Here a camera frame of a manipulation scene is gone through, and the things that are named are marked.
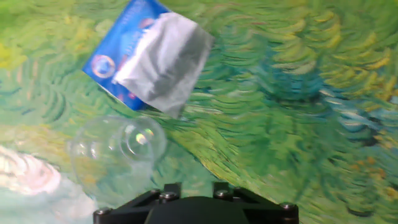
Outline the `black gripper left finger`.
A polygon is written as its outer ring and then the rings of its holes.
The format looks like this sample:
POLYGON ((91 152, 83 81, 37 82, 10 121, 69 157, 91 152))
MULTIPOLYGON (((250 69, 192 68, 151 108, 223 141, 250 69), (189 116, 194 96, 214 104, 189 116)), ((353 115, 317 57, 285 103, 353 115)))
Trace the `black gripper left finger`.
POLYGON ((181 186, 165 184, 162 190, 149 190, 118 208, 99 208, 93 212, 93 224, 144 224, 153 208, 180 199, 181 186))

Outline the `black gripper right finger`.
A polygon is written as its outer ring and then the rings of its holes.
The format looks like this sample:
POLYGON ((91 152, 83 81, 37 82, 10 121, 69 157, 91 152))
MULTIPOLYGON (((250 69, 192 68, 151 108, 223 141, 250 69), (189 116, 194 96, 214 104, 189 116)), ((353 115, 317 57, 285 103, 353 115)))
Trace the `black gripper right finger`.
POLYGON ((299 224, 299 207, 292 202, 274 203, 243 187, 213 183, 213 198, 243 212, 249 223, 299 224))

